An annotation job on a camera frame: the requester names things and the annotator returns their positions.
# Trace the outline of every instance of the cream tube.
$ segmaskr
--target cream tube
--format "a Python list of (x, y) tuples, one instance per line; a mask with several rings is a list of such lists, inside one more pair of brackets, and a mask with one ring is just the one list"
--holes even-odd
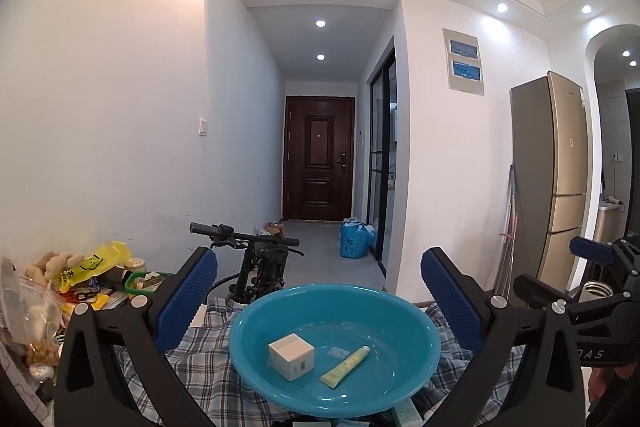
[(322, 375), (322, 377), (320, 377), (320, 381), (327, 384), (331, 389), (335, 389), (340, 381), (366, 358), (369, 351), (369, 346), (362, 346), (360, 349), (357, 349), (352, 355), (349, 355), (346, 359), (342, 360), (342, 362), (336, 365), (331, 371)]

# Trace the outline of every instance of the glass sliding door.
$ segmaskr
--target glass sliding door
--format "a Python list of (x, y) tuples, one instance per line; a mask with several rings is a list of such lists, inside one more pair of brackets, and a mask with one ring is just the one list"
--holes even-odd
[(375, 258), (386, 275), (396, 183), (398, 94), (392, 52), (371, 83), (371, 133), (367, 224), (376, 231)]

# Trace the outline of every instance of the blue gripper pad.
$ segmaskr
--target blue gripper pad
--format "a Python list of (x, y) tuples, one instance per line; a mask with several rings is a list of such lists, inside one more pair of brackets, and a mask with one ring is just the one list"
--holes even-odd
[(597, 264), (613, 263), (613, 254), (609, 247), (583, 237), (574, 237), (569, 242), (569, 250), (572, 254)]
[(218, 259), (216, 254), (207, 248), (156, 318), (154, 342), (160, 353), (178, 347), (217, 275)]
[(420, 271), (460, 346), (477, 355), (484, 339), (481, 318), (471, 302), (433, 251), (422, 254)]

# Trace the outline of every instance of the teddy bear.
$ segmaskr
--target teddy bear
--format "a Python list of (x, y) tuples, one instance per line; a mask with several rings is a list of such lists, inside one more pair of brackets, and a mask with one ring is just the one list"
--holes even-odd
[(55, 285), (56, 277), (60, 272), (75, 268), (84, 261), (84, 254), (70, 252), (53, 252), (49, 251), (44, 254), (37, 263), (28, 266), (22, 275), (27, 279), (38, 284), (49, 287), (50, 284)]

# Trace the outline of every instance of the bicycle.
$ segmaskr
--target bicycle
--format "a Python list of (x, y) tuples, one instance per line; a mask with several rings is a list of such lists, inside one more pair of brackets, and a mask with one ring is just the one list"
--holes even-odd
[[(299, 240), (282, 237), (280, 234), (249, 235), (236, 233), (233, 227), (228, 225), (202, 225), (200, 223), (191, 223), (189, 231), (209, 236), (211, 248), (231, 247), (235, 250), (244, 250), (240, 271), (211, 286), (204, 299), (205, 303), (215, 288), (233, 279), (238, 279), (238, 281), (229, 285), (227, 299), (240, 304), (251, 304), (255, 299), (281, 290), (284, 288), (284, 269), (289, 252), (304, 256), (300, 250), (291, 248), (300, 245)], [(252, 271), (255, 271), (256, 275), (252, 277), (251, 285), (247, 286)]]

